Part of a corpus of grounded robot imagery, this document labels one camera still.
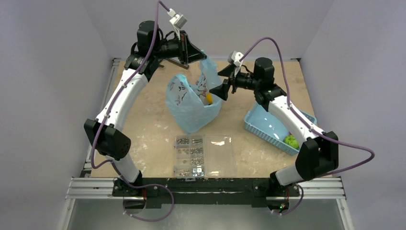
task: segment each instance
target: clear plastic case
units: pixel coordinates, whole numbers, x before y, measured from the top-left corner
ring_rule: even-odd
[[[234,147],[230,136],[177,136],[175,154],[176,178],[236,176]]]

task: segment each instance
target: yellow object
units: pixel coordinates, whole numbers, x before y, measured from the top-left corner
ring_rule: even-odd
[[[206,100],[210,103],[210,104],[213,104],[213,99],[212,99],[212,95],[211,94],[207,94],[206,95]]]

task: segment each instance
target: green object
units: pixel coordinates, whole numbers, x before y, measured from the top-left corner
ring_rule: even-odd
[[[297,143],[296,139],[294,138],[294,136],[292,134],[285,137],[285,139],[283,139],[283,141],[287,145],[289,145],[297,150],[299,149],[299,144]]]

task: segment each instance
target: metal frame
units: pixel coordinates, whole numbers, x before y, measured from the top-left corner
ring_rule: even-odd
[[[103,97],[101,108],[111,97],[114,87],[114,79],[117,75],[120,58],[114,58],[109,75],[107,89]],[[90,150],[88,149],[84,171],[91,171]],[[114,178],[72,178],[66,195],[62,216],[58,224],[58,230],[67,230],[76,199],[126,199],[143,200],[140,196],[118,197],[112,196]],[[304,190],[304,199],[335,199],[340,212],[345,230],[354,230],[351,216],[348,210],[346,195],[341,178],[316,178],[311,181],[299,183]],[[283,200],[284,197],[267,197],[267,200]]]

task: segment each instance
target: blue plastic basket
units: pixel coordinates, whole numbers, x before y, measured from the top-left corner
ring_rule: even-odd
[[[317,119],[310,114],[301,111],[313,124]],[[288,129],[275,116],[265,111],[262,106],[255,103],[244,118],[244,129],[257,135],[261,139],[280,148],[290,155],[298,154],[299,151],[283,142],[289,135]]]

